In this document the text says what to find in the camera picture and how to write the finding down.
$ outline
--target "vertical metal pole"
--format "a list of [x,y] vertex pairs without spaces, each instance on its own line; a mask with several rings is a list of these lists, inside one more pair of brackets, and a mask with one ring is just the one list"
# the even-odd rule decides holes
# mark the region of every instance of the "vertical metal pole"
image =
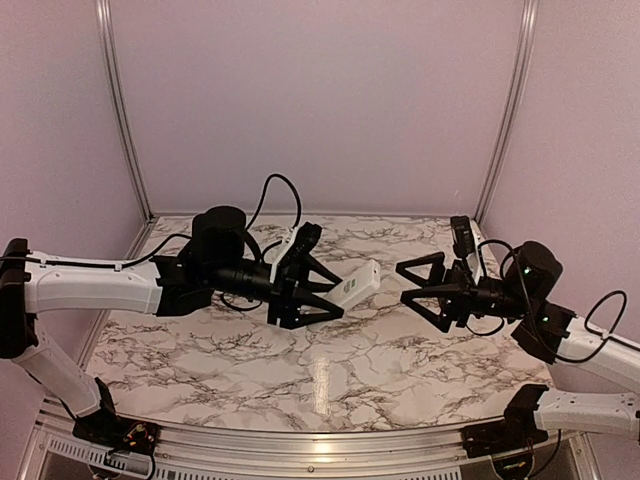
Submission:
[[504,164],[504,159],[509,147],[509,139],[513,130],[513,124],[518,113],[518,107],[522,101],[524,85],[531,61],[531,51],[533,48],[533,37],[538,14],[538,0],[525,0],[522,12],[522,23],[520,25],[520,36],[516,50],[516,59],[513,66],[513,76],[509,86],[509,95],[502,116],[502,123],[496,139],[496,144],[491,156],[491,163],[485,178],[480,198],[476,206],[474,218],[479,225],[485,219],[491,204],[491,199],[498,185],[500,171]]
[[142,172],[136,154],[127,110],[125,107],[120,73],[118,71],[118,61],[116,55],[116,44],[113,36],[113,26],[111,23],[111,2],[110,0],[96,0],[96,10],[98,16],[98,27],[100,30],[100,41],[104,54],[107,80],[111,92],[111,101],[116,113],[120,140],[125,153],[129,175],[140,208],[140,213],[145,222],[153,219],[153,212],[147,196],[147,190],[142,179]]

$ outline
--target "marble vein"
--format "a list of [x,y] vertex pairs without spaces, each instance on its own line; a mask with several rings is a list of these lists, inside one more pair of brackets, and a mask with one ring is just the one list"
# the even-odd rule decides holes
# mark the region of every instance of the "marble vein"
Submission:
[[[121,413],[266,431],[406,429],[498,416],[522,384],[551,384],[546,366],[510,338],[513,327],[490,338],[444,335],[399,302],[412,287],[394,273],[398,261],[439,250],[452,258],[447,219],[303,220],[323,226],[314,254],[338,275],[378,260],[379,292],[341,320],[295,331],[268,325],[265,305],[240,314],[217,296],[180,318],[112,312],[88,370],[106,381]],[[252,232],[264,247],[290,223],[263,216]],[[189,230],[190,218],[162,218],[145,251]],[[488,331],[499,320],[472,322]]]

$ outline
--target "marble table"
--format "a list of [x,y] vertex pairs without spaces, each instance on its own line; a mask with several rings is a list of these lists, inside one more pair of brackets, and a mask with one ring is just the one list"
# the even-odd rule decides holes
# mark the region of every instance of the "marble table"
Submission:
[[[450,261],[448,219],[305,220],[323,226],[314,254],[338,275],[378,260],[378,293],[340,320],[293,331],[268,325],[265,305],[241,314],[217,296],[180,318],[112,312],[88,371],[109,385],[120,413],[263,431],[408,429],[499,416],[521,385],[551,384],[546,366],[509,336],[513,326],[488,338],[455,328],[444,335],[400,303],[400,292],[413,287],[395,264],[439,250]],[[264,247],[291,222],[262,216],[252,232]],[[187,217],[159,219],[144,250],[190,226]],[[488,264],[495,271],[493,258]],[[498,323],[472,318],[470,326],[489,331]]]

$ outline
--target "wall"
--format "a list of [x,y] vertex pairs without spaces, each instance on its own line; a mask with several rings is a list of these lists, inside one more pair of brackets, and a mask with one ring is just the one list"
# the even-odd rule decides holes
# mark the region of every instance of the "wall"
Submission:
[[[542,1],[523,103],[485,232],[537,239],[565,271],[553,300],[585,315],[625,289],[619,328],[640,341],[640,4]],[[618,304],[597,315],[609,326]],[[574,369],[568,390],[616,391]],[[637,442],[596,437],[604,479],[640,478]]]
[[[255,208],[281,171],[307,211],[470,213],[523,2],[114,2],[152,207]],[[293,210],[274,187],[268,210]]]
[[[94,2],[0,3],[0,245],[94,258],[126,253],[142,221],[125,167]],[[74,355],[95,312],[43,315]],[[13,479],[42,389],[0,362],[0,478]]]

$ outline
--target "white marble tabletop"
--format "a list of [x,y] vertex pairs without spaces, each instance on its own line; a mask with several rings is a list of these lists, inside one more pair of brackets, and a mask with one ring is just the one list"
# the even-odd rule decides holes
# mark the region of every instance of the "white marble tabletop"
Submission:
[[[291,221],[262,216],[252,233],[264,247]],[[109,385],[120,413],[264,431],[405,429],[499,416],[524,383],[551,384],[546,366],[509,336],[514,326],[488,338],[455,328],[445,335],[400,303],[415,286],[394,273],[397,262],[439,250],[453,258],[448,219],[303,221],[323,227],[313,253],[338,275],[378,260],[378,293],[340,320],[293,331],[268,325],[265,305],[241,314],[217,295],[180,318],[112,312],[88,371]],[[190,227],[190,218],[161,218],[145,251]],[[498,323],[470,320],[476,331]]]

